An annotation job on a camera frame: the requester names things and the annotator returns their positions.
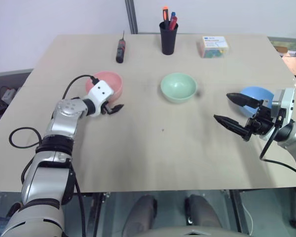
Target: pen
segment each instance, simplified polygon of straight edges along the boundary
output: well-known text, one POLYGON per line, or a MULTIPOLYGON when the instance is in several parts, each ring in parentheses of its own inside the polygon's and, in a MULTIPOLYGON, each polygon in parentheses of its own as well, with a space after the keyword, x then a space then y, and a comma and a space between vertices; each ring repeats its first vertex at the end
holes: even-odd
POLYGON ((176 24, 177 24, 178 18, 176 16, 172 17, 172 20, 170 22, 170 31, 174 30, 176 24))
POLYGON ((174 17, 175 15, 176 15, 176 13, 173 11, 173 12, 171 13, 170 22, 171 22, 171 20, 172 20, 172 17, 174 17))
POLYGON ((164 29, 168 30, 169 29, 169 15, 168 15, 168 7, 164 6, 163 10, 163 21, 164 21, 164 29))

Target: green bowl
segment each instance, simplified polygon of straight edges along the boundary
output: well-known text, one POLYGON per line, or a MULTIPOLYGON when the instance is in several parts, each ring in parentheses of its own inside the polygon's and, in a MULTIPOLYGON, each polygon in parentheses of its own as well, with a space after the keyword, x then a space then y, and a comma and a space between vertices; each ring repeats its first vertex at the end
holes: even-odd
POLYGON ((170 102, 183 103, 191 98, 197 90, 196 81, 183 73, 172 73, 161 81, 161 91, 170 102))

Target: blue pen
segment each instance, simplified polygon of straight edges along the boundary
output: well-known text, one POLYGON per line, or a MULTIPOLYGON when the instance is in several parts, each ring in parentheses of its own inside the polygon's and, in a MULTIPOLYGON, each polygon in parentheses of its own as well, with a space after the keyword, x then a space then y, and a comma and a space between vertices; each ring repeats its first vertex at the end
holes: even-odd
POLYGON ((172 17, 174 17, 175 15, 176 15, 176 13, 173 11, 173 12, 171 13, 170 21, 172 20, 172 17))

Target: pink bowl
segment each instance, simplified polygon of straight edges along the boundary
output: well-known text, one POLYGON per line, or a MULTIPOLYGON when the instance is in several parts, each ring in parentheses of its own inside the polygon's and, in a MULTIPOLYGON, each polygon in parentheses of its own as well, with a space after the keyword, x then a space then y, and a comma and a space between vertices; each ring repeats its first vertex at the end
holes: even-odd
MULTIPOLYGON (((114 94, 108 99, 109 102, 114 102, 121 96, 123 91, 123 81, 120 75, 114 72, 103 71, 94 74, 94 77, 99 80, 104 80, 114 91, 114 94)), ((88 79, 85 84, 85 90, 87 93, 89 93, 93 86, 91 79, 88 79)))

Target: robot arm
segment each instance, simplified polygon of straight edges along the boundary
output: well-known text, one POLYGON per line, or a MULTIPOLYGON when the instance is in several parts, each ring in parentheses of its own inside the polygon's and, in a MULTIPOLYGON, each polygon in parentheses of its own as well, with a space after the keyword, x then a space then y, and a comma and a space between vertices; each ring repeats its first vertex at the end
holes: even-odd
MULTIPOLYGON (((264 106, 263 100, 256 100, 240 93, 229 93, 227 97, 239 106, 257 108, 257 112, 249 118, 245 127, 235 120, 214 115, 214 118, 228 130, 237 133, 245 141, 249 141, 252 134, 260 135, 263 140, 268 140, 261 152, 263 159, 268 147, 273 140, 286 149, 296 161, 296 122, 291 120, 294 109, 294 89, 278 90, 272 101, 272 109, 264 106)), ((265 160, 279 164, 277 161, 265 160)))
POLYGON ((64 237, 61 205, 74 194, 75 173, 72 151, 78 121, 85 116, 113 114, 123 105, 108 107, 113 90, 105 81, 91 78, 95 85, 83 99, 57 103, 52 119, 27 172, 22 187, 21 207, 10 219, 2 236, 64 237))

